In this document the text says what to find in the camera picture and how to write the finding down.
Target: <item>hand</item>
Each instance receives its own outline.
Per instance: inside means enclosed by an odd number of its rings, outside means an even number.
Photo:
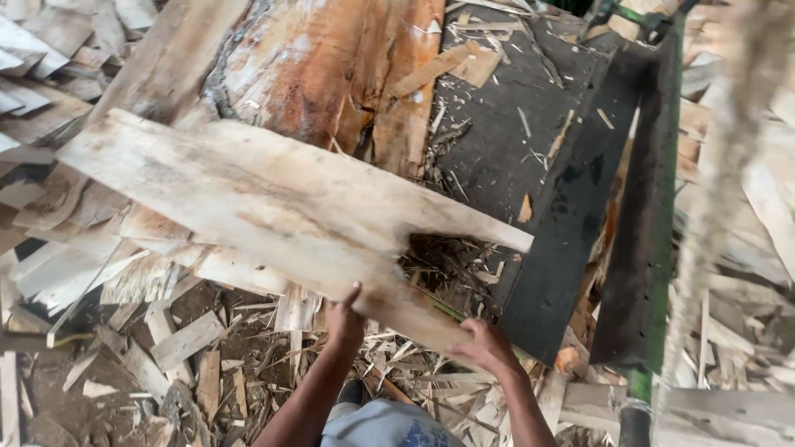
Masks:
[[[326,306],[326,325],[328,343],[357,352],[364,341],[366,318],[357,314],[351,306],[362,292],[362,283],[355,282],[353,290],[341,303],[328,302]]]
[[[450,354],[469,357],[474,364],[489,371],[497,379],[510,372],[526,375],[508,340],[495,326],[468,318],[461,323],[461,327],[472,332],[475,338],[469,342],[450,345]]]

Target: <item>black shoe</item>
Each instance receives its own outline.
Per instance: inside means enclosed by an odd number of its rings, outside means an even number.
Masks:
[[[366,396],[367,389],[364,387],[364,382],[361,379],[351,379],[345,382],[343,389],[339,391],[335,404],[348,402],[362,406]]]

